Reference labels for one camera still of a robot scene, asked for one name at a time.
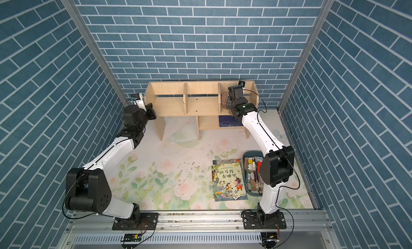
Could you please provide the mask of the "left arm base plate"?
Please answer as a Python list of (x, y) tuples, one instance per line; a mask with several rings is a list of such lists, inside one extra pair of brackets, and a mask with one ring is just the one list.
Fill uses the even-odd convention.
[(155, 230), (158, 222), (159, 214), (155, 212), (140, 212), (137, 217), (128, 219), (115, 218), (112, 226), (114, 231), (129, 231), (129, 230)]

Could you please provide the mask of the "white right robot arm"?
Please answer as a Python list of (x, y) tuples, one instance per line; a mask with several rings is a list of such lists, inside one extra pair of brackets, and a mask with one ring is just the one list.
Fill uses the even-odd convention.
[(262, 151), (259, 173), (264, 181), (264, 191), (259, 210), (265, 215), (273, 214), (280, 209), (277, 201), (281, 189), (286, 187), (294, 173), (295, 151), (281, 143), (269, 130), (260, 111), (244, 97), (242, 85), (228, 88), (226, 109), (249, 131)]

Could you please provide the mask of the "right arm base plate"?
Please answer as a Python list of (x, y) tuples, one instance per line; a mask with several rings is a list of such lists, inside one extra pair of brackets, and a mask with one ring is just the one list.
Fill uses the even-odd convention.
[(244, 210), (240, 214), (244, 229), (286, 229), (286, 221), (281, 211), (265, 214), (261, 210)]

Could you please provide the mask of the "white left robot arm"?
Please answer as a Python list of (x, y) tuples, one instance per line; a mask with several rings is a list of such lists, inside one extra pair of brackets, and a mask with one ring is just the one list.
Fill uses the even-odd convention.
[(156, 113), (151, 103), (145, 105), (139, 100), (126, 106), (123, 112), (124, 128), (108, 148), (82, 168), (68, 171), (62, 209), (138, 220), (138, 205), (113, 197), (107, 177), (140, 144), (148, 121), (155, 119)]

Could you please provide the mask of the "pink striped fluffy cloth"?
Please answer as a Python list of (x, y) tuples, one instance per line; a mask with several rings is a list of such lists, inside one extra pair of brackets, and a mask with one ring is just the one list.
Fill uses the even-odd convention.
[(226, 114), (226, 115), (231, 115), (230, 110), (228, 110), (228, 109), (226, 108), (228, 98), (229, 98), (229, 92), (228, 92), (228, 91), (223, 92), (223, 93), (221, 94), (221, 113), (224, 113), (224, 114)]

